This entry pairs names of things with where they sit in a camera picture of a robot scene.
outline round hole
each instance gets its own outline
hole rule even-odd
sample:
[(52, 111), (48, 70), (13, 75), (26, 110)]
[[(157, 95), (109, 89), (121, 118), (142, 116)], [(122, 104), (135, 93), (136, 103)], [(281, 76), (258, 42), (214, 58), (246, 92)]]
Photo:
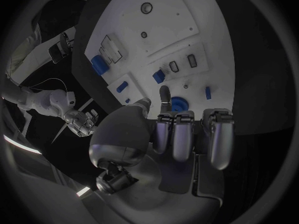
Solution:
[(152, 10), (152, 5), (149, 2), (145, 2), (141, 5), (141, 12), (143, 14), (149, 14)]
[(146, 38), (146, 37), (148, 37), (148, 35), (147, 35), (147, 33), (146, 33), (145, 31), (143, 31), (143, 32), (141, 33), (141, 37), (142, 37), (142, 38)]

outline blue block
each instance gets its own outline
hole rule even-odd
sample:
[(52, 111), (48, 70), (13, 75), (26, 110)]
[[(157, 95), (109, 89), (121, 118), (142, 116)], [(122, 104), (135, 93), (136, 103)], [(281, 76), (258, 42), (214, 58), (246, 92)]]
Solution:
[(118, 86), (116, 88), (116, 91), (118, 93), (121, 93), (125, 89), (125, 87), (127, 87), (127, 86), (128, 86), (128, 83), (126, 81), (124, 81), (120, 86)]
[(153, 74), (153, 78), (156, 80), (158, 84), (160, 84), (165, 80), (165, 74), (162, 70), (158, 70)]
[(206, 87), (206, 97), (207, 100), (212, 99), (210, 87)]
[(91, 63), (92, 68), (97, 72), (99, 76), (109, 70), (109, 67), (107, 66), (105, 60), (99, 55), (96, 55), (94, 58), (92, 58)]

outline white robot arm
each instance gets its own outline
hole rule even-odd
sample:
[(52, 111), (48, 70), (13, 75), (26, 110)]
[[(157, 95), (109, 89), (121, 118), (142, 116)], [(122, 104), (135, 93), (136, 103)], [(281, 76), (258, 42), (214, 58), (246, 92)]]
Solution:
[(76, 99), (74, 92), (63, 90), (47, 90), (34, 93), (30, 88), (18, 87), (9, 79), (4, 83), (2, 97), (23, 110), (36, 110), (39, 114), (60, 117), (68, 127), (79, 137), (93, 134), (98, 114), (95, 110), (83, 113), (75, 110)]

